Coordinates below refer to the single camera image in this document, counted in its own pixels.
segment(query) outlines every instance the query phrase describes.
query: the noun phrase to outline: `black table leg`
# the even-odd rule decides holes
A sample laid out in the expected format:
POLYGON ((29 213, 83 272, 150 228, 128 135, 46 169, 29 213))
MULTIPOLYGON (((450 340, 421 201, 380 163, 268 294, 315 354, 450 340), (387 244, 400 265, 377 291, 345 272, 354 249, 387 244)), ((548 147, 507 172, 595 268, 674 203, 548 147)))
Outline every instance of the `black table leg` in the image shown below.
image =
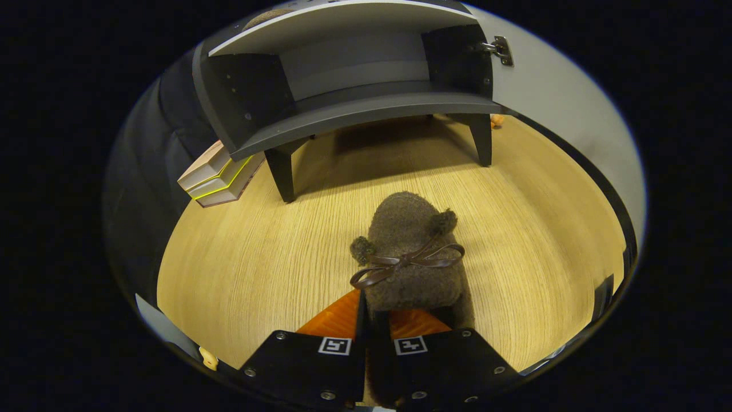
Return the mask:
POLYGON ((490 114, 450 114, 449 117, 470 127, 478 151, 478 163, 480 166, 490 166, 493 157, 490 114))
POLYGON ((282 200, 289 203, 295 200, 295 187, 292 180, 292 154, 305 144, 309 137, 291 141, 264 151, 274 184, 277 185, 282 200))

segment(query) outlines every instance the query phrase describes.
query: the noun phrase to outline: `book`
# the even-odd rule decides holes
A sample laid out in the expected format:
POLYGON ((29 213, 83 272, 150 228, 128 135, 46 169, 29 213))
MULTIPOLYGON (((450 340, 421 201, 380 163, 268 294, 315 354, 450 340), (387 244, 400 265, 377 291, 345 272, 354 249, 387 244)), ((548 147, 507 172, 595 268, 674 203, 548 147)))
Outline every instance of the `book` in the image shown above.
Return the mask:
POLYGON ((264 163, 264 153, 257 153, 238 163, 241 163, 241 166, 236 168, 234 178, 226 187, 208 192, 201 196, 192 196, 192 198, 202 207, 220 205, 221 203, 239 200, 239 197, 252 180, 254 174, 264 163))
POLYGON ((218 176, 230 160, 227 149, 217 140, 183 172, 178 184, 188 191, 193 186, 218 176))
POLYGON ((233 161, 229 159, 219 174, 209 177, 203 182, 189 188, 186 192, 188 192, 192 198, 196 198, 227 188, 234 180, 236 174, 247 165, 251 158, 252 157, 250 156, 249 158, 245 158, 240 161, 233 161))

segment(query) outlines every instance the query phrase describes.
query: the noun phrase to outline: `ribbon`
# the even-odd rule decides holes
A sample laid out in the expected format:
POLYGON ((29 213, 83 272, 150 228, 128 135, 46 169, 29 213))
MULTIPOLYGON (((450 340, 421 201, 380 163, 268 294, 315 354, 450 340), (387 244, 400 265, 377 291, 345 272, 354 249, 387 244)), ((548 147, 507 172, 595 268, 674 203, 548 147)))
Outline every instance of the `ribbon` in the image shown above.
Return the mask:
POLYGON ((392 276, 394 272, 405 266, 415 265, 422 266, 423 268, 448 268, 458 263, 463 256, 465 256, 465 248, 457 243, 449 243, 442 246, 439 249, 428 250, 433 243, 437 240, 438 236, 434 236, 428 241, 420 250, 413 251, 411 253, 405 253, 400 257, 385 257, 376 256, 373 254, 368 255, 369 263, 376 266, 370 268, 361 269, 351 277, 351 285, 356 289, 364 289, 373 284, 377 284, 384 279, 392 276), (445 250, 453 249, 460 252, 459 257, 453 257, 449 259, 431 259, 432 256, 445 250), (375 272, 370 274, 365 279, 361 279, 366 273, 375 272))

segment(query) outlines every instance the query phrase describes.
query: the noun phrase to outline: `small orange object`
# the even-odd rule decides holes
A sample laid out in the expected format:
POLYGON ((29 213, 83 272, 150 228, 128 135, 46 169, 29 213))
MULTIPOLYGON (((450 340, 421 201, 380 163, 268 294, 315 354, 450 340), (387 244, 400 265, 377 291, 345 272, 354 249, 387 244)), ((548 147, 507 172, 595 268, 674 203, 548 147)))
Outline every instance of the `small orange object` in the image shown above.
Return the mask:
POLYGON ((392 339, 437 334, 452 329, 424 310, 392 310, 389 316, 392 339))
MULTIPOLYGON (((334 338, 356 337, 356 320, 359 313, 361 291, 354 289, 323 309, 296 332, 313 336, 334 338)), ((424 310, 395 310, 389 314, 392 339, 437 334, 452 329, 424 310)))
POLYGON ((496 126, 500 126, 503 125, 504 118, 503 114, 491 114, 490 122, 494 123, 496 126))
POLYGON ((333 338, 356 337, 356 320, 359 314, 361 291, 354 289, 323 309, 296 332, 333 338))

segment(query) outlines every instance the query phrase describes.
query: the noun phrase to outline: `mouse ear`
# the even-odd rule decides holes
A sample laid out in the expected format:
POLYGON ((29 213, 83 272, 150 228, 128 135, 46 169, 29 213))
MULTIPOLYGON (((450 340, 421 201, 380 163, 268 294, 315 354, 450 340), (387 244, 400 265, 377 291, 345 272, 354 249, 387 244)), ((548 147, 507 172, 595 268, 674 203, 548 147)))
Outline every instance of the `mouse ear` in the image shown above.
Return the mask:
POLYGON ((363 266, 368 263, 368 255, 375 254, 376 247, 373 243, 369 242, 367 238, 363 236, 357 237, 353 243, 351 243, 351 256, 363 266))
POLYGON ((458 217, 455 212, 448 209, 442 213, 438 213, 430 218, 430 223, 427 226, 427 230, 430 236, 443 236, 452 232, 455 226, 458 225, 458 217))

